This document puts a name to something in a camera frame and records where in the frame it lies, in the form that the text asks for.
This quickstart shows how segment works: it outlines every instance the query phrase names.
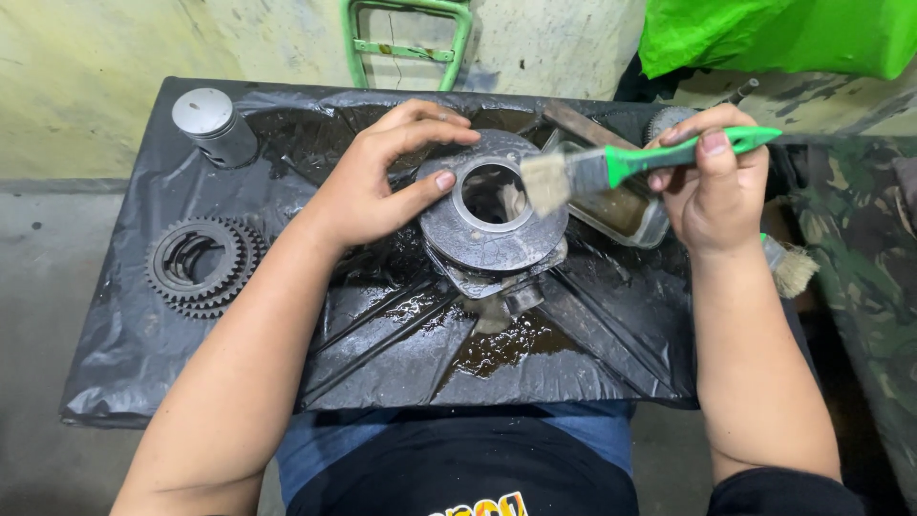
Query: blue jeans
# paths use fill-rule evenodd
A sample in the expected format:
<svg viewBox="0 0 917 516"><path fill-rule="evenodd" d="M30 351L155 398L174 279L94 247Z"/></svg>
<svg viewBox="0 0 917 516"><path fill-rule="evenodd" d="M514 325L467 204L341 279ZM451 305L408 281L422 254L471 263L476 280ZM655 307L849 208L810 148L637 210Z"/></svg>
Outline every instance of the blue jeans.
<svg viewBox="0 0 917 516"><path fill-rule="evenodd" d="M605 400L536 406L550 414L543 418L544 422L589 446L628 475L633 474L630 454L633 402ZM315 412L293 416L275 455L280 467L283 505L289 506L306 482L337 459L382 432L398 412L399 409L355 410L343 413L334 425L316 425Z"/></svg>

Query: forearm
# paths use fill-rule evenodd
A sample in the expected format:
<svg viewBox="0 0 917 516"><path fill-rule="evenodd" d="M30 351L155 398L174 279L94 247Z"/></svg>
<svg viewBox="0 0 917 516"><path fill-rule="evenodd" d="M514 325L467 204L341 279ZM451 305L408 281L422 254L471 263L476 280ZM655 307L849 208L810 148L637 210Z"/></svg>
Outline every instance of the forearm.
<svg viewBox="0 0 917 516"><path fill-rule="evenodd" d="M692 257L698 396L718 482L752 466L840 478L834 428L760 246Z"/></svg>
<svg viewBox="0 0 917 516"><path fill-rule="evenodd" d="M162 401L125 490L135 480L162 491L260 474L289 422L338 257L307 219L291 222Z"/></svg>

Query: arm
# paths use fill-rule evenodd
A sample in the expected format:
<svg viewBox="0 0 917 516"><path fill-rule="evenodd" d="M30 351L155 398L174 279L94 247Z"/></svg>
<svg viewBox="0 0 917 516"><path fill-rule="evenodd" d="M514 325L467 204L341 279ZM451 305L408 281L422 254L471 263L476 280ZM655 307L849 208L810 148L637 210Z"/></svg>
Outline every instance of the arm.
<svg viewBox="0 0 917 516"><path fill-rule="evenodd" d="M702 133L697 167L651 178L691 256L698 397L714 482L759 466L839 481L834 427L758 236L768 150L736 157L719 129L747 125L755 121L731 105L679 123L659 141L675 145Z"/></svg>
<svg viewBox="0 0 917 516"><path fill-rule="evenodd" d="M477 141L469 126L449 109L412 100L354 139L176 379L112 514L255 513L338 258L397 230L455 183L442 172L392 194L387 167L430 141Z"/></svg>

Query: green plastic bag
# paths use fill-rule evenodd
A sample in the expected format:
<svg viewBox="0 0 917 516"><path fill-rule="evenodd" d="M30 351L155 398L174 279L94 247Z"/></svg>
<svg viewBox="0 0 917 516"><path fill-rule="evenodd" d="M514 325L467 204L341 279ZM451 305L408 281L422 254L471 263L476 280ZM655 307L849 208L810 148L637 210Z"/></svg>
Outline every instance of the green plastic bag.
<svg viewBox="0 0 917 516"><path fill-rule="evenodd" d="M917 51L917 0L646 0L650 78L680 66L897 77Z"/></svg>

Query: hand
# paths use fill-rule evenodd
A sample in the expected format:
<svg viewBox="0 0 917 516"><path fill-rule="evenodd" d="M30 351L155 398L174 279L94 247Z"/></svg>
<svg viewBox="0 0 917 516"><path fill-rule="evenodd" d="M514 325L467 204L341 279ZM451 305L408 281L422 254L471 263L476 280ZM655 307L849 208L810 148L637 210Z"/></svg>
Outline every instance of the hand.
<svg viewBox="0 0 917 516"><path fill-rule="evenodd" d="M475 143L481 135L470 126L447 107L408 100L357 135L296 218L341 252L392 233L452 189L456 178L439 171L393 194L386 169L430 142Z"/></svg>
<svg viewBox="0 0 917 516"><path fill-rule="evenodd" d="M662 192L672 228L692 258L761 247L768 148L736 156L723 132L756 125L737 107L721 104L666 129L646 146L670 147L701 135L696 167L659 169L649 176L650 188Z"/></svg>

